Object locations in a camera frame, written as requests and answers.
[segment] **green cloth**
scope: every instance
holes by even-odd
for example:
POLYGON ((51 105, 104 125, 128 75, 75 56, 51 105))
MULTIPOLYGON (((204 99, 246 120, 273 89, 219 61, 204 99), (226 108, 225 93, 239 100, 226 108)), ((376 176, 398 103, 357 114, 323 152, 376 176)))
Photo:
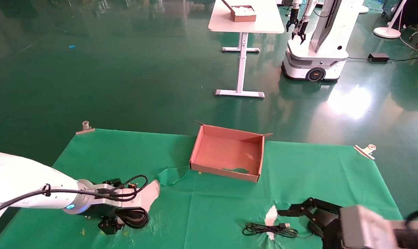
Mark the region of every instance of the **green cloth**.
MULTIPOLYGON (((194 142, 189 136, 102 129, 75 136, 54 164, 73 178, 98 183, 145 174, 151 181, 165 174, 166 186, 150 208, 149 225, 104 235, 94 219, 61 210, 22 209, 1 233, 0 248, 320 249, 316 236, 275 236, 270 241, 266 234, 241 234, 246 222, 264 223, 272 205, 286 209, 308 197, 343 206, 362 204, 386 219, 401 219, 375 162, 352 147, 267 141, 258 183, 193 170, 179 180, 194 142)), ((306 221, 277 219, 300 233, 307 231, 306 221)))

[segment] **small box on table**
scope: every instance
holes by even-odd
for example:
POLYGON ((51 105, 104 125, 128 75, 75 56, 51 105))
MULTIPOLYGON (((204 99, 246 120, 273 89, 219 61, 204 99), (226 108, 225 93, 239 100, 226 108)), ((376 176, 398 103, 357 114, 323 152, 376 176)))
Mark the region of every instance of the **small box on table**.
POLYGON ((256 183, 261 175, 264 138, 269 135, 201 123, 190 168, 256 183))
POLYGON ((255 10, 250 5, 230 5, 225 0, 221 0, 231 10, 234 22, 254 22, 257 19, 255 10))

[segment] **white paper scrap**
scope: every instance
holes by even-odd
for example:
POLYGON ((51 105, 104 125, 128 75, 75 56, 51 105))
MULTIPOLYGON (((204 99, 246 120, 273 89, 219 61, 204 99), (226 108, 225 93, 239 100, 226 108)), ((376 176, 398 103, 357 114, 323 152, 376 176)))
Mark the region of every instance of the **white paper scrap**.
MULTIPOLYGON (((273 205, 267 212, 264 222, 266 223, 266 225, 274 225, 275 220, 277 220, 277 216, 278 216, 277 208, 275 207, 275 205, 273 205)), ((274 237, 275 237, 274 233, 267 232, 267 235, 269 235, 270 240, 274 240, 274 237)))

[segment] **green floor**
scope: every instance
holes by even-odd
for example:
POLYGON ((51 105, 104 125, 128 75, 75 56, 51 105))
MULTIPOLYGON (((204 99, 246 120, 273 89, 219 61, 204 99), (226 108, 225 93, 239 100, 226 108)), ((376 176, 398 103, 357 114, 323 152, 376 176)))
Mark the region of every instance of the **green floor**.
MULTIPOLYGON (((0 0, 0 151, 52 165, 83 120, 102 129, 189 135, 198 120, 272 132, 277 141, 375 144, 401 213, 418 209, 418 60, 349 61, 334 87, 313 93, 315 85, 281 75, 288 33, 251 34, 249 45, 262 52, 247 57, 245 90, 266 98, 215 96, 236 87, 238 55, 220 49, 235 46, 238 34, 207 29, 212 0, 132 0, 129 7, 108 0, 104 13, 94 0, 70 3, 0 0)), ((399 40, 372 34, 385 23, 380 12, 359 16, 351 57, 418 56, 399 40)))

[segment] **white tissue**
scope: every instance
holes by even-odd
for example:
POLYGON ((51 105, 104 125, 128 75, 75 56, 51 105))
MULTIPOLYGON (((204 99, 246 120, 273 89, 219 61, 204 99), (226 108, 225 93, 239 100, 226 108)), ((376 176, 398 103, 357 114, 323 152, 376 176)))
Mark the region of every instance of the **white tissue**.
POLYGON ((255 14, 255 11, 253 11, 253 8, 250 7, 232 7, 232 9, 235 11, 235 14, 237 16, 253 16, 255 14))

